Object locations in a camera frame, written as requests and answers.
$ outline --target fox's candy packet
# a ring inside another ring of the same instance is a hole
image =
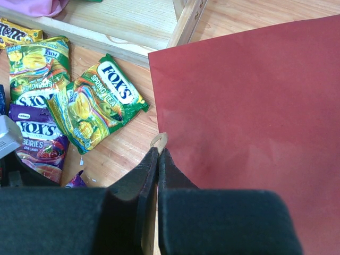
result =
[[[0,18],[0,49],[17,44],[31,44],[42,39],[42,30],[23,28]]]
[[[43,99],[51,99],[70,83],[67,42],[66,37],[54,37],[6,47],[12,103],[46,108]]]
[[[110,55],[47,100],[59,129],[85,154],[148,104]]]
[[[15,152],[23,163],[59,183],[69,146],[47,109],[10,104],[9,117],[20,127],[23,143]]]

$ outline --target wooden table surface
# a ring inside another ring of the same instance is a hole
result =
[[[340,0],[209,0],[192,41],[335,14],[340,14]],[[102,57],[95,50],[71,45],[72,79]],[[82,157],[71,144],[63,169],[62,185],[83,169],[89,186],[109,186],[140,162],[158,133],[149,70],[119,59],[117,62],[150,104],[150,109],[147,113],[138,114],[127,126],[111,134]],[[0,53],[0,65],[0,83],[5,86],[8,101],[9,65],[4,51]],[[156,247],[155,254],[160,254]]]

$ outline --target pink fabric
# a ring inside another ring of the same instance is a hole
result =
[[[68,2],[69,0],[0,0],[0,6],[32,17],[54,17]]]

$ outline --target wooden frame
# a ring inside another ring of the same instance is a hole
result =
[[[130,6],[121,7],[119,1]],[[207,4],[207,0],[119,1],[89,3],[71,0],[65,10],[53,19],[44,16],[32,18],[3,7],[0,7],[0,16],[25,27],[43,29],[51,36],[64,35],[76,45],[148,67],[149,53],[190,41]],[[110,7],[120,10],[111,14],[108,11]]]

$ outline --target purple wrapper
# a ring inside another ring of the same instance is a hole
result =
[[[0,84],[0,114],[6,115],[6,94],[4,86]]]
[[[10,104],[9,117],[20,127],[23,143],[16,153],[22,162],[59,183],[69,146],[47,109]]]
[[[84,170],[80,171],[75,175],[75,177],[70,180],[68,184],[66,184],[65,188],[77,188],[77,187],[87,187],[86,183],[80,177],[80,175],[84,172]]]

